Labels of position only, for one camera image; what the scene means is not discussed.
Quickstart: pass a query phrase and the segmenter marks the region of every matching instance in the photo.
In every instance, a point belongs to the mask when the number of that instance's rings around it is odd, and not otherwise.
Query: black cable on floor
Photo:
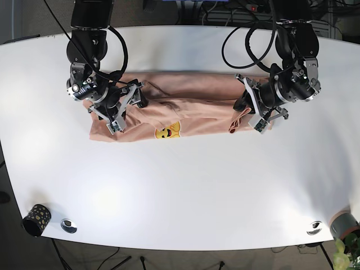
[[[116,250],[116,252],[114,252],[112,255],[110,255],[109,257],[107,257],[105,260],[102,261],[102,263],[100,264],[100,266],[97,268],[97,270],[100,269],[100,267],[104,264],[104,262],[106,262],[107,260],[109,260],[112,256],[114,256],[116,253],[118,253],[120,250],[120,248],[118,247],[118,249]]]
[[[62,267],[64,268],[64,270],[72,270],[71,267],[67,264],[67,262],[65,262],[65,260],[61,256],[61,254],[60,254],[60,252],[59,252],[59,250],[57,248],[57,245],[55,243],[55,240],[53,238],[51,238],[51,242],[54,245],[54,248],[56,250],[56,254],[57,254],[57,256],[58,256],[58,258],[59,258],[59,260],[60,260],[60,262],[62,264]]]
[[[320,247],[321,247],[321,250],[324,253],[324,255],[325,255],[326,259],[327,259],[327,262],[329,263],[331,269],[334,270],[334,266],[332,265],[332,261],[330,260],[329,256],[327,255],[327,252],[326,252],[325,248],[323,247],[322,243],[320,244]]]

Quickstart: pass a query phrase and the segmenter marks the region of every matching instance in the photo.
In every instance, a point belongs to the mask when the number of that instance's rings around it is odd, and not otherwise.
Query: black cable
[[[46,7],[48,8],[49,12],[51,13],[52,17],[54,18],[54,20],[55,20],[56,23],[58,24],[58,26],[61,28],[61,30],[64,32],[64,34],[65,34],[66,37],[68,38],[68,40],[73,44],[73,46],[76,48],[76,50],[77,50],[77,51],[79,52],[79,54],[82,56],[82,58],[84,58],[86,64],[88,64],[88,65],[90,66],[90,68],[91,68],[99,77],[102,77],[103,79],[106,79],[106,80],[114,80],[114,79],[108,77],[109,74],[106,74],[106,73],[103,73],[103,72],[97,70],[97,69],[94,67],[94,65],[93,65],[90,61],[87,60],[87,58],[85,57],[85,55],[83,55],[83,53],[80,51],[80,49],[78,48],[78,46],[77,46],[77,45],[74,43],[74,41],[69,37],[69,35],[67,34],[67,32],[66,32],[66,30],[64,29],[64,27],[62,27],[62,25],[60,24],[60,22],[59,22],[58,19],[56,18],[55,14],[52,12],[52,10],[51,10],[50,6],[48,5],[48,3],[46,2],[46,0],[43,0],[43,1],[44,1],[44,3],[45,3]],[[126,50],[126,52],[127,52],[126,45],[125,45],[125,47],[123,47],[123,50],[124,50],[124,60],[125,60],[125,58],[128,58],[128,56],[125,55],[125,50]],[[122,81],[120,81],[120,80],[114,80],[114,81],[129,86],[128,83],[124,83],[124,82],[122,82]]]
[[[271,249],[271,252],[272,253],[275,253],[275,254],[277,254],[277,253],[280,253],[280,252],[283,252],[286,248],[288,248],[287,246],[285,246],[282,250],[280,250],[280,251],[273,251],[272,249],[273,249],[273,247],[272,248],[270,248]]]
[[[316,254],[318,253],[318,251],[317,251],[317,246],[315,247],[315,249],[316,249],[316,252],[315,252],[315,253],[312,253],[312,252],[302,252],[301,249],[305,248],[306,245],[298,245],[298,246],[296,246],[296,247],[298,248],[298,251],[299,251],[299,253],[300,253],[301,255],[305,255],[305,254],[316,255]]]
[[[273,3],[273,0],[269,0],[270,2],[270,9],[271,9],[271,13],[273,15],[273,19],[272,19],[272,25],[273,25],[273,28],[272,28],[272,33],[271,33],[271,39],[270,39],[270,42],[269,42],[269,45],[265,51],[265,53],[257,60],[257,61],[254,61],[253,63],[251,64],[248,64],[246,66],[234,66],[234,65],[231,65],[225,58],[225,54],[224,54],[224,48],[225,48],[225,45],[226,45],[226,42],[229,40],[229,38],[231,37],[231,35],[236,32],[237,30],[239,30],[240,27],[237,27],[235,28],[228,36],[227,38],[225,39],[224,43],[223,43],[223,46],[222,46],[222,49],[221,49],[221,55],[223,57],[223,61],[225,62],[226,65],[228,65],[229,67],[233,68],[233,69],[247,69],[247,68],[250,68],[252,66],[255,66],[257,64],[259,64],[262,59],[264,59],[266,57],[266,55],[268,54],[268,52],[270,51],[271,47],[272,47],[272,43],[275,39],[275,33],[276,33],[276,21],[275,21],[275,8],[274,8],[274,3]]]
[[[128,67],[128,61],[129,61],[128,47],[126,46],[125,39],[123,38],[123,36],[120,35],[120,33],[118,31],[116,31],[112,26],[109,26],[109,31],[111,31],[115,36],[117,36],[117,38],[121,42],[121,45],[123,46],[124,61],[123,61],[123,66],[120,69],[120,74],[117,71],[113,72],[113,73],[116,73],[116,75],[121,78],[123,76],[123,74],[125,73],[126,68]]]
[[[253,32],[255,32],[257,29],[259,29],[261,27],[261,21],[258,21],[257,23],[255,23],[247,32],[246,37],[245,37],[245,49],[247,54],[250,56],[250,58],[256,62],[258,61],[257,57],[253,54],[253,52],[251,51],[250,48],[250,38],[251,35],[253,34]],[[262,62],[258,63],[258,67],[261,68],[262,70],[264,70],[267,73],[270,73],[270,67],[265,66]]]
[[[118,253],[120,250],[120,248],[118,247],[117,251],[115,253],[113,253],[113,255],[110,255],[109,257],[107,257],[105,260],[102,261],[102,263],[99,265],[99,267],[97,268],[97,270],[100,269],[100,267],[104,264],[104,262],[106,262],[107,260],[109,260],[112,256],[114,256],[116,253]]]
[[[326,252],[325,248],[323,247],[322,243],[320,244],[320,247],[321,247],[321,250],[324,253],[324,255],[326,257],[326,260],[329,263],[331,269],[334,270],[334,266],[332,265],[332,261],[330,260],[329,256],[327,255],[327,252]]]
[[[67,264],[67,262],[65,262],[65,260],[61,256],[61,254],[60,254],[60,252],[59,252],[59,250],[57,248],[57,245],[55,243],[55,240],[53,238],[51,238],[51,242],[52,242],[52,245],[55,248],[56,254],[57,254],[57,256],[58,256],[58,258],[59,258],[59,260],[60,260],[60,262],[61,262],[61,264],[62,264],[62,266],[64,268],[64,270],[71,270],[70,266]]]

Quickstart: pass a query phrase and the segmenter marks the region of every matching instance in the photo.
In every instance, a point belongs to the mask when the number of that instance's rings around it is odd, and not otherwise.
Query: patterned cup
[[[21,225],[34,237],[40,236],[51,219],[50,211],[41,204],[35,204],[29,214],[22,219]]]

